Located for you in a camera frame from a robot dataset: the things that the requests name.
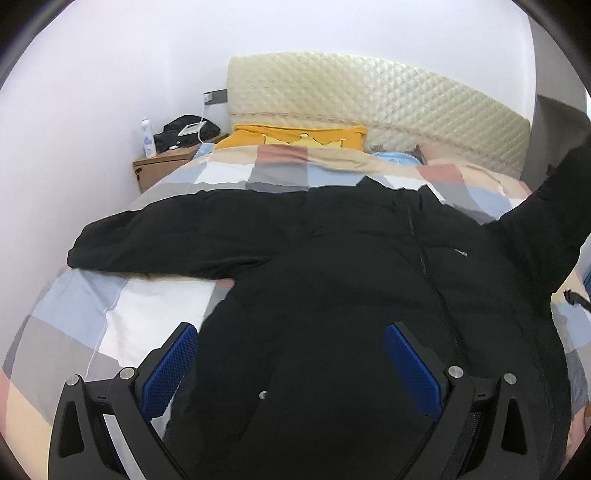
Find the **puffer jacket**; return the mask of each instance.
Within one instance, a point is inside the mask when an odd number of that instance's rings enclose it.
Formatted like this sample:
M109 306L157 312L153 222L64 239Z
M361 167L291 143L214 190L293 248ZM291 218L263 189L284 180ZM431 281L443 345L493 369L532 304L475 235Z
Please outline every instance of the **puffer jacket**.
M571 152L541 189L483 226L427 187L367 178L307 192L220 190L95 222L68 263L235 279L201 328L165 436L191 478L396 478L431 427L384 349L386 326L404 322L445 365L515 374L550 480L571 415L550 295L591 231L575 207L591 196L590 159Z

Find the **white bottle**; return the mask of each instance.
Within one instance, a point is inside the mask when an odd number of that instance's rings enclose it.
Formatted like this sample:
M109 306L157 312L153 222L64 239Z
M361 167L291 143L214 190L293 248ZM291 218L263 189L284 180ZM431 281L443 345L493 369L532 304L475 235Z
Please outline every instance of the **white bottle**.
M146 158L152 158L156 156L156 144L154 143L154 134L152 133L152 126L150 120L144 118L142 120L142 140L144 142L144 151L146 152Z

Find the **jacket zipper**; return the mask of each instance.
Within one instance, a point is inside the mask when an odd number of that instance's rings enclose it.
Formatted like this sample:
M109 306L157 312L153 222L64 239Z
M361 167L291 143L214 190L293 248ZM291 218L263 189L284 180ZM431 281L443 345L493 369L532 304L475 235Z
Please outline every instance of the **jacket zipper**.
M425 275L427 283L429 284L431 289L437 295L437 299L439 301L439 308L441 309L441 316L446 321L447 327L449 328L449 331L451 331L452 336L453 336L453 343L454 343L454 347L455 347L454 352L456 354L456 358L458 358L460 361L459 366L465 367L467 365L467 358L466 358L466 355L464 354L463 350L460 348L460 341L459 341L460 335L459 335L456 327L452 323L451 316L449 315L449 311L447 310L447 307L445 305L445 302L443 301L441 294L439 293L438 289L435 287L433 281L431 280L431 277L427 273L425 250L424 250L421 242L419 242L414 235L413 216L411 214L410 207L407 207L407 209L408 209L408 226L410 227L410 233L413 237L413 240L415 241L415 243L418 246L419 259L421 261L421 268L423 270L423 275Z

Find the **cream headboard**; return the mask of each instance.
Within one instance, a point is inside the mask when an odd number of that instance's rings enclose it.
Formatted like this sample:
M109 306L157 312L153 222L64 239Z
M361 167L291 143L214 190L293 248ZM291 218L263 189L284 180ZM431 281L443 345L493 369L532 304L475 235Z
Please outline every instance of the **cream headboard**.
M530 123L447 77L393 61L333 53L234 57L230 121L284 127L367 127L365 149L412 150L437 141L491 170L519 177Z

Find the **black bag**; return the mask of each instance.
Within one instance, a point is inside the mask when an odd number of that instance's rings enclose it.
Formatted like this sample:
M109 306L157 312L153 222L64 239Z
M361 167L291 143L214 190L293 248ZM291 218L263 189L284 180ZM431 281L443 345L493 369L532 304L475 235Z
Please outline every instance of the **black bag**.
M162 153L167 151L173 145L178 147L191 147L200 143L199 136L194 134L178 136L178 133L187 125L196 124L205 121L205 125L201 127L199 135L204 142L216 137L220 133L220 128L205 117L198 115L183 115L173 120L169 124L164 125L162 133L154 135L154 143L156 143L156 151Z

